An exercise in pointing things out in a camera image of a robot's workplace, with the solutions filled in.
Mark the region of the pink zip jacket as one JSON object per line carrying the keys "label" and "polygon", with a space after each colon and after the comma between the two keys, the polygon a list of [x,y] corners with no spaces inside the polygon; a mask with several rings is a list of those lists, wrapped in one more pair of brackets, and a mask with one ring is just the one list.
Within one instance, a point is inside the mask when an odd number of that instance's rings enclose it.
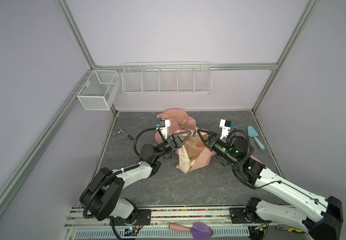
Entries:
{"label": "pink zip jacket", "polygon": [[[194,133],[198,129],[196,120],[181,109],[167,110],[158,114],[157,118],[171,121],[169,135],[181,131],[191,131]],[[232,136],[226,143],[235,148],[235,153],[232,155],[237,160],[242,160],[245,157],[248,148],[247,140],[244,136]],[[211,157],[216,155],[215,152],[204,146],[198,135],[190,137],[176,153],[179,156],[179,164],[176,167],[184,173],[209,165]]]}

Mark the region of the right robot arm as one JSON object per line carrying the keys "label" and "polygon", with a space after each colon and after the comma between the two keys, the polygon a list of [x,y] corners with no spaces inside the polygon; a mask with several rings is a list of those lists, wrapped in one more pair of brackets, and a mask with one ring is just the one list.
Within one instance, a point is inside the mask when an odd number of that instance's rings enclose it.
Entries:
{"label": "right robot arm", "polygon": [[290,206],[270,204],[251,198],[242,218],[249,223],[277,222],[302,230],[314,240],[338,240],[343,226],[342,202],[307,191],[275,174],[252,157],[248,135],[233,130],[226,140],[217,133],[198,129],[197,134],[210,151],[232,167],[234,176],[250,189],[266,190]]}

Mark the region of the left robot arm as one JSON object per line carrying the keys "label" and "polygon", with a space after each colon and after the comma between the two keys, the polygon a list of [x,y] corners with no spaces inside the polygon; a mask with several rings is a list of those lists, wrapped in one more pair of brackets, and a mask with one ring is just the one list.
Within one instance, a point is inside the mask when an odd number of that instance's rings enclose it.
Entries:
{"label": "left robot arm", "polygon": [[[138,151],[138,139],[150,131],[157,132],[163,141],[156,146],[145,144]],[[98,171],[80,196],[80,203],[84,207],[83,218],[95,218],[98,221],[120,218],[127,224],[136,223],[138,207],[128,199],[120,198],[123,189],[154,176],[161,167],[159,159],[183,147],[191,135],[191,131],[183,131],[164,137],[159,128],[141,131],[134,138],[134,151],[139,161],[118,170],[104,167]]]}

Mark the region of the teal plastic trowel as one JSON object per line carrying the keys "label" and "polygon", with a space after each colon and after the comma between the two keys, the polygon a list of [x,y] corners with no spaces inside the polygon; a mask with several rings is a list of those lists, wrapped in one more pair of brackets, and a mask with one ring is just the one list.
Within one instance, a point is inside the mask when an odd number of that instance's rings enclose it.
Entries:
{"label": "teal plastic trowel", "polygon": [[253,138],[255,140],[255,142],[259,146],[259,148],[261,150],[265,150],[264,144],[258,139],[259,134],[255,130],[255,128],[253,126],[248,126],[247,127],[247,132],[248,132],[249,137],[251,137],[251,138]]}

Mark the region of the white mesh box basket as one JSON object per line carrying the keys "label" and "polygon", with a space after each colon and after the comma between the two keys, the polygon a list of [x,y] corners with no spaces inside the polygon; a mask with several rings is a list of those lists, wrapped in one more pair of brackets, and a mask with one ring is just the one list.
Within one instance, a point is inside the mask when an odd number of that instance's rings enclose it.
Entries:
{"label": "white mesh box basket", "polygon": [[85,110],[110,111],[120,85],[117,71],[93,70],[77,97]]}

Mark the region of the small green-handled screwdriver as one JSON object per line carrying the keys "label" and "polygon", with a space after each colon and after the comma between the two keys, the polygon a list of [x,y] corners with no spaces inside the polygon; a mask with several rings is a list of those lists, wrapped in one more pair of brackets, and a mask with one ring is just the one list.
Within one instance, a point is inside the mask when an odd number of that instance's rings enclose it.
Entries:
{"label": "small green-handled screwdriver", "polygon": [[134,141],[134,138],[130,134],[125,132],[123,129],[119,129],[118,134],[124,134],[128,137],[129,140]]}

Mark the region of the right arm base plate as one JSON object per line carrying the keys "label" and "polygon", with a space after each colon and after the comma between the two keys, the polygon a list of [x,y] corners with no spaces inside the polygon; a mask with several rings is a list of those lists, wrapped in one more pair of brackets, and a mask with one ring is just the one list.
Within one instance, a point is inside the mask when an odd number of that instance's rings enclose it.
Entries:
{"label": "right arm base plate", "polygon": [[256,213],[257,207],[246,206],[244,208],[229,208],[230,219],[233,224],[265,224],[272,221],[265,221]]}

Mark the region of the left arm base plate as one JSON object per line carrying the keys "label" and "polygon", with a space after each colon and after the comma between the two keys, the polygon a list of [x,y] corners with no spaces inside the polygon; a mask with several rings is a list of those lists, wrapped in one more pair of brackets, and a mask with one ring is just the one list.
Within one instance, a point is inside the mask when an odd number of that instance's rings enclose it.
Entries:
{"label": "left arm base plate", "polygon": [[138,209],[126,219],[115,217],[112,220],[115,226],[149,226],[152,220],[152,210]]}

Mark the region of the purple pink-handled scoop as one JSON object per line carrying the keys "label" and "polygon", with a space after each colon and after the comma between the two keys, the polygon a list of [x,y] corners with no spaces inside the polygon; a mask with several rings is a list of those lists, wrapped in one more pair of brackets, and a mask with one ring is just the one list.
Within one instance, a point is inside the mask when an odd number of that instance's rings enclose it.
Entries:
{"label": "purple pink-handled scoop", "polygon": [[208,225],[201,222],[194,223],[192,227],[170,223],[169,229],[172,231],[191,233],[195,240],[208,240],[214,235],[213,230]]}

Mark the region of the yellow-handled pliers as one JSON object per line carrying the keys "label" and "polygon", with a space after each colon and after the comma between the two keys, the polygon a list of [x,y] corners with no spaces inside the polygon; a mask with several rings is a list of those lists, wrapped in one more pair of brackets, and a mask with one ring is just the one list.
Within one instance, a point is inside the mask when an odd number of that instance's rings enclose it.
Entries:
{"label": "yellow-handled pliers", "polygon": [[305,232],[296,228],[293,228],[291,226],[288,225],[278,225],[276,226],[277,230],[280,231],[285,231],[285,232],[289,232],[289,233],[300,233],[300,234],[304,234]]}

